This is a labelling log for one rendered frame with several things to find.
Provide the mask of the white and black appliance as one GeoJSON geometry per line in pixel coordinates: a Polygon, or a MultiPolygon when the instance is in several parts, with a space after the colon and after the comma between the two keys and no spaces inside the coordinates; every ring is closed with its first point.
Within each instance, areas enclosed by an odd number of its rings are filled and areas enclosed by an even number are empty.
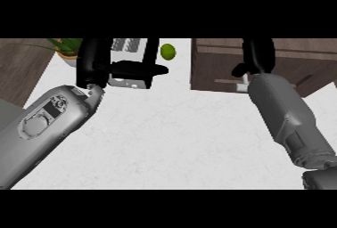
{"type": "MultiPolygon", "coordinates": [[[[155,63],[157,45],[157,38],[115,38],[110,48],[110,61],[155,63]]],[[[110,73],[107,85],[134,89],[147,89],[150,87],[150,80],[125,79],[121,74],[110,73]]]]}

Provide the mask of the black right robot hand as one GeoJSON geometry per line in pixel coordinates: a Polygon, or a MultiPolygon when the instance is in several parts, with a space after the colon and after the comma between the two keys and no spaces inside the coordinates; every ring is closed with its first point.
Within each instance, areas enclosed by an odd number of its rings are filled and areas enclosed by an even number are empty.
{"type": "Polygon", "coordinates": [[[274,67],[274,47],[270,38],[243,38],[243,61],[231,70],[233,77],[242,77],[246,73],[270,73],[274,67]]]}

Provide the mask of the brown wooden drawer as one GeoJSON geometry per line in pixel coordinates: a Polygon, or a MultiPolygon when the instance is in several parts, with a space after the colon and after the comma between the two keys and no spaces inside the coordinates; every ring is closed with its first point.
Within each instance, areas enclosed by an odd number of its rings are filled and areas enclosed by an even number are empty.
{"type": "MultiPolygon", "coordinates": [[[[236,93],[242,78],[231,76],[231,70],[242,61],[243,57],[236,54],[199,53],[190,60],[190,89],[236,93]]],[[[311,94],[305,86],[310,74],[302,71],[298,59],[277,57],[271,73],[289,81],[302,97],[311,94]]]]}

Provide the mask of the brown wooden cabinet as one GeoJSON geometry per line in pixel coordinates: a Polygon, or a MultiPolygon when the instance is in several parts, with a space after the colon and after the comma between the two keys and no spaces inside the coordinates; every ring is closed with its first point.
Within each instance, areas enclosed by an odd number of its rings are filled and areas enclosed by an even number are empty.
{"type": "MultiPolygon", "coordinates": [[[[191,38],[190,60],[199,53],[242,56],[242,42],[240,38],[191,38]]],[[[305,86],[311,93],[337,81],[337,38],[273,38],[271,42],[274,61],[277,57],[301,61],[302,71],[310,74],[305,86]]]]}

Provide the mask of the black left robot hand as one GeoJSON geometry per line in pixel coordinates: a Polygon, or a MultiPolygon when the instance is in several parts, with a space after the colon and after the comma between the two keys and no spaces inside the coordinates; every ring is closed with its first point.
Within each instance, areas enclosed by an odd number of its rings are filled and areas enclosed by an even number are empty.
{"type": "Polygon", "coordinates": [[[168,73],[168,69],[156,63],[135,61],[110,61],[113,38],[84,38],[76,58],[76,86],[87,88],[89,84],[100,88],[107,86],[109,74],[116,73],[125,79],[150,80],[168,73]]]}

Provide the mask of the green can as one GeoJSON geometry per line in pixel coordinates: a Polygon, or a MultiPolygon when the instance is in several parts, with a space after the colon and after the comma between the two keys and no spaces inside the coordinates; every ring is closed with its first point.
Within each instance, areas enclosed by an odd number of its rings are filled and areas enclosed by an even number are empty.
{"type": "Polygon", "coordinates": [[[175,49],[171,44],[163,44],[160,46],[160,57],[169,61],[175,56],[175,49]]]}

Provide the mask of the potted green plant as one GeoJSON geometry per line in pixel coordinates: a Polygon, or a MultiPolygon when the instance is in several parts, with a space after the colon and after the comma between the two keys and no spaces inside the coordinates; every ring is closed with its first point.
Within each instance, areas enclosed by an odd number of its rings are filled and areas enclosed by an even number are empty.
{"type": "Polygon", "coordinates": [[[39,48],[54,51],[66,63],[66,65],[72,68],[76,67],[76,58],[78,58],[78,49],[81,45],[81,38],[47,38],[48,43],[54,47],[39,46],[39,48]]]}

